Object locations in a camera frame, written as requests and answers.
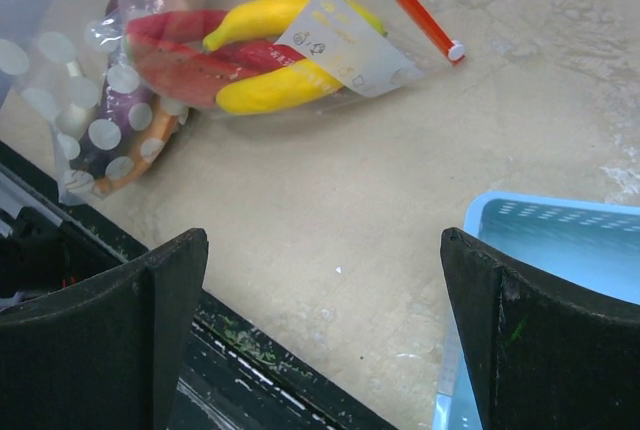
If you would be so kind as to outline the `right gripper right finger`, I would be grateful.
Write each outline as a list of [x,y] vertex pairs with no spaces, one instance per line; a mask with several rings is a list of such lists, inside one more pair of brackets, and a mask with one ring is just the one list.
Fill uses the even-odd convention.
[[483,428],[638,428],[638,305],[456,227],[440,258]]

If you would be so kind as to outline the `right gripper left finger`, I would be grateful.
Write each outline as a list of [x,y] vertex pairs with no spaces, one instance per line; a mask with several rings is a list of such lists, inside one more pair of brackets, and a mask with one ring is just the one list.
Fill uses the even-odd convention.
[[2,311],[2,428],[166,428],[207,258],[190,229]]

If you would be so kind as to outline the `purple eggplant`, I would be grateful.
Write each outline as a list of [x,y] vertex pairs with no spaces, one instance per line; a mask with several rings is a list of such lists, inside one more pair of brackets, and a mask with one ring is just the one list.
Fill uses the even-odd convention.
[[96,180],[124,184],[137,178],[155,160],[176,125],[126,54],[126,24],[133,19],[132,12],[143,8],[130,0],[110,0],[105,19],[88,30],[91,41],[109,52],[108,67],[99,109],[79,140],[79,155],[69,166]]

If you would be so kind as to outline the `watermelon slice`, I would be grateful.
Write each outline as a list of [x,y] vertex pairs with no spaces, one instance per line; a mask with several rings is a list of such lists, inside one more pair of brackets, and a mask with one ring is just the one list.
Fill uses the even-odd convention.
[[156,94],[200,110],[215,109],[216,96],[227,85],[258,75],[186,45],[138,33],[127,34],[125,49],[131,66]]

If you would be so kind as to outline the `polka dot zip bag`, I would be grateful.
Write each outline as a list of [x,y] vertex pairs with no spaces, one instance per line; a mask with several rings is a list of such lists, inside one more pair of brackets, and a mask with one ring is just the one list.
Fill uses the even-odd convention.
[[[103,199],[94,179],[74,171],[79,140],[99,109],[109,52],[91,41],[89,27],[105,19],[110,0],[1,0],[1,84],[23,101],[51,135],[60,202]],[[130,0],[144,8],[133,19],[182,9],[186,0]]]

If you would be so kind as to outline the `red chili pepper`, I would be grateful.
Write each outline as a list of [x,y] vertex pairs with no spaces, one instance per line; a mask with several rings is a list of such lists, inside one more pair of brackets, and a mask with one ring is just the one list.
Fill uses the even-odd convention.
[[169,11],[131,20],[125,35],[177,43],[201,41],[218,28],[226,15],[225,10]]
[[264,39],[227,44],[211,55],[261,74],[293,65],[304,59],[296,50]]

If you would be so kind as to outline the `yellow pepper piece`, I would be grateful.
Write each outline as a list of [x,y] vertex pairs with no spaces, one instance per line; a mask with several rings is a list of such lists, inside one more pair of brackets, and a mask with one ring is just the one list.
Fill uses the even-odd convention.
[[310,59],[225,86],[216,104],[231,115],[259,115],[299,107],[329,96],[343,84]]

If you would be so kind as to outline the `red zipper clear bag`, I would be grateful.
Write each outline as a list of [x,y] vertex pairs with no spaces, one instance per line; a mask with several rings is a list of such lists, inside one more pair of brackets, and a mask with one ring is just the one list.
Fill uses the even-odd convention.
[[170,112],[266,115],[375,98],[425,76],[414,24],[451,63],[464,45],[419,0],[110,0],[117,63]]

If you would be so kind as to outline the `yellow banana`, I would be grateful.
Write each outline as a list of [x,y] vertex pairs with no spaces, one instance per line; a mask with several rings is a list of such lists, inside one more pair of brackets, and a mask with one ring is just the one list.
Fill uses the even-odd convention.
[[205,50],[258,39],[319,55],[387,36],[383,22],[351,0],[252,0],[229,10],[216,30],[203,38]]

